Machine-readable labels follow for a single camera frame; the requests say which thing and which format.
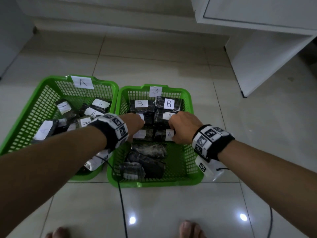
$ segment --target wristband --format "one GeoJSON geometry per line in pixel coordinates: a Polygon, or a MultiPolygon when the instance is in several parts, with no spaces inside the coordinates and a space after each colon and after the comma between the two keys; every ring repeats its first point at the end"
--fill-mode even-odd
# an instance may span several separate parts
{"type": "Polygon", "coordinates": [[[107,113],[92,120],[88,125],[99,129],[107,138],[107,146],[110,152],[118,148],[128,140],[128,127],[124,121],[115,114],[107,113]]]}
{"type": "Polygon", "coordinates": [[[220,153],[235,138],[227,131],[210,124],[200,127],[194,137],[192,147],[207,162],[218,160],[220,153]]]}

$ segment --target basket labeled b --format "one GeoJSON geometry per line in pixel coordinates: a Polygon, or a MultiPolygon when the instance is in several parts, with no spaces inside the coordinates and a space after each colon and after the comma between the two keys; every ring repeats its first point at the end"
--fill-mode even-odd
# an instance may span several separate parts
{"type": "MultiPolygon", "coordinates": [[[[169,88],[167,85],[144,84],[143,86],[125,86],[119,90],[116,114],[122,115],[129,111],[130,100],[155,100],[155,97],[149,96],[150,87],[162,87],[161,97],[182,99],[182,110],[190,113],[193,112],[192,99],[189,92],[182,88],[169,88]]],[[[125,179],[120,172],[120,164],[125,162],[127,154],[131,150],[131,144],[126,142],[117,148],[107,168],[109,182],[117,187],[117,181],[120,181],[120,187],[162,187],[178,185],[195,185],[199,184],[204,174],[195,164],[196,153],[191,145],[179,145],[174,142],[166,142],[167,158],[164,160],[166,167],[163,177],[158,178],[141,178],[138,180],[125,179]]]]}
{"type": "MultiPolygon", "coordinates": [[[[83,103],[90,105],[96,97],[112,100],[109,112],[113,113],[117,100],[119,87],[115,82],[98,80],[90,76],[49,76],[43,79],[20,116],[10,130],[1,148],[0,155],[10,153],[31,144],[34,135],[44,120],[62,118],[55,102],[66,99],[72,106],[79,110],[83,103]],[[73,80],[89,80],[85,88],[77,88],[73,80]]],[[[90,180],[102,170],[102,166],[95,171],[81,169],[72,180],[90,180]]]]}

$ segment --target bare foot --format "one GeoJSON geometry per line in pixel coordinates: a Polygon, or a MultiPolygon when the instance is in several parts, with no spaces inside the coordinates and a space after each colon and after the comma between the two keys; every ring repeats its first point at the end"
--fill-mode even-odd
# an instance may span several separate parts
{"type": "Polygon", "coordinates": [[[54,232],[48,233],[45,238],[70,238],[70,234],[68,229],[60,227],[54,232]]]}
{"type": "Polygon", "coordinates": [[[184,221],[179,227],[179,238],[206,238],[199,224],[184,221]]]}

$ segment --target person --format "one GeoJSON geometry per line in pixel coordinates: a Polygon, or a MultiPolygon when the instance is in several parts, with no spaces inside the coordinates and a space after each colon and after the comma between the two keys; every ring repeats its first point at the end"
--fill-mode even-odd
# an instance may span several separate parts
{"type": "MultiPolygon", "coordinates": [[[[126,124],[129,140],[144,122],[139,115],[119,116],[126,124]]],[[[200,120],[178,112],[169,120],[177,144],[192,144],[200,120]]],[[[106,129],[89,125],[50,137],[1,156],[0,237],[6,237],[23,219],[53,196],[96,153],[113,142],[106,129]]],[[[216,155],[248,187],[281,216],[309,237],[317,236],[317,174],[236,140],[216,155]]],[[[204,238],[200,226],[184,221],[180,237],[204,238]]],[[[57,229],[47,238],[66,238],[69,232],[57,229]]]]}

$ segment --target hand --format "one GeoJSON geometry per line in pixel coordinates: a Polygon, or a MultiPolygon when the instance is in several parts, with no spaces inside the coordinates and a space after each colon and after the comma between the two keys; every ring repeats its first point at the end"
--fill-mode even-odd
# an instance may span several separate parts
{"type": "Polygon", "coordinates": [[[144,126],[144,121],[141,119],[140,115],[128,113],[124,115],[119,115],[119,117],[125,122],[129,131],[128,141],[133,140],[133,135],[138,132],[144,126]]]}
{"type": "Polygon", "coordinates": [[[168,124],[171,129],[176,131],[173,136],[173,141],[176,144],[192,144],[194,134],[203,126],[203,123],[195,115],[183,111],[171,116],[168,124]]]}

